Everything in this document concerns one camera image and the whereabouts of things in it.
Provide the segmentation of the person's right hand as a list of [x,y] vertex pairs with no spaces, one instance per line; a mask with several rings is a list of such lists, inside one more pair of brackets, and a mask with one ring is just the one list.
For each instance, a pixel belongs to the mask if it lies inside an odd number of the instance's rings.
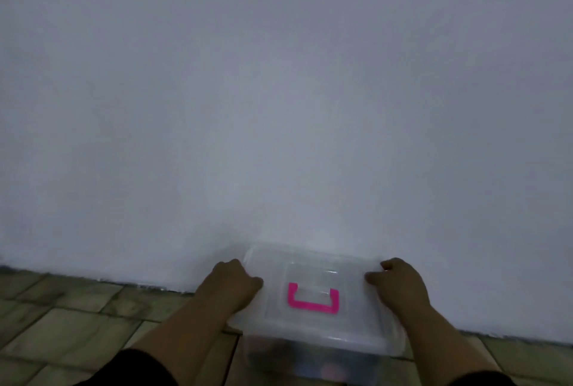
[[376,294],[400,320],[432,309],[426,285],[412,265],[400,258],[391,258],[382,261],[381,268],[384,277],[382,287],[374,287]]

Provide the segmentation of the person's right forearm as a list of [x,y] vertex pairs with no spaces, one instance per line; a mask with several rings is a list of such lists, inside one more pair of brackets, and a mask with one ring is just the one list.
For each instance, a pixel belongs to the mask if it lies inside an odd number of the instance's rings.
[[498,372],[443,315],[430,304],[407,305],[397,311],[410,341],[423,386],[449,386],[477,372]]

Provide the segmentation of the clear plastic storage box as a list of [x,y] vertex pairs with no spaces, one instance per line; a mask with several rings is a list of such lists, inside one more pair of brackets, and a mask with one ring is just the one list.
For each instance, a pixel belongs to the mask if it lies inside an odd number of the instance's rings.
[[228,325],[242,332],[248,367],[377,386],[383,357],[401,356],[406,333],[364,279],[375,262],[281,245],[252,245],[241,264],[264,281]]

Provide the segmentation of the black left sleeve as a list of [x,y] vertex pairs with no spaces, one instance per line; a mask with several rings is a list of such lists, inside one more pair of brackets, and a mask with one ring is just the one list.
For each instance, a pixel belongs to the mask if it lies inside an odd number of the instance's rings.
[[124,349],[90,378],[72,386],[179,386],[167,368],[153,356]]

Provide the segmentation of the person's left forearm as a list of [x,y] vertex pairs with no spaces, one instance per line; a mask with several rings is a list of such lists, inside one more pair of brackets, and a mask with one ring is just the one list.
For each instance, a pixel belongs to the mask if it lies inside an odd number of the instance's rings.
[[241,306],[242,302],[232,294],[196,293],[129,349],[160,362],[179,386],[192,386],[217,336]]

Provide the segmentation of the black sleeve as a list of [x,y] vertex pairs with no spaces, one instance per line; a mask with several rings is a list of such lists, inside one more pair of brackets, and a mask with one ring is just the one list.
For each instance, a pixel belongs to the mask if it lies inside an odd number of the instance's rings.
[[90,378],[72,386],[179,386],[167,368],[153,356],[124,349]]
[[517,384],[502,372],[481,370],[457,377],[447,386],[517,386]]

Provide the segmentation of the black right sleeve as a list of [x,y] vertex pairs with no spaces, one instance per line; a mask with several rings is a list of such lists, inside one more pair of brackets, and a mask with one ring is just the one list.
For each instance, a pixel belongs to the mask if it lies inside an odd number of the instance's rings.
[[517,386],[517,384],[502,372],[481,370],[457,377],[447,386]]

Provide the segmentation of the person's left hand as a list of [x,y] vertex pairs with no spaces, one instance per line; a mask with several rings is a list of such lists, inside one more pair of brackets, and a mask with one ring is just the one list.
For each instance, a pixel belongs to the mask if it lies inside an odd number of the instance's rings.
[[254,298],[247,298],[247,273],[239,259],[218,262],[197,288],[194,299],[206,303],[227,317],[243,310]]

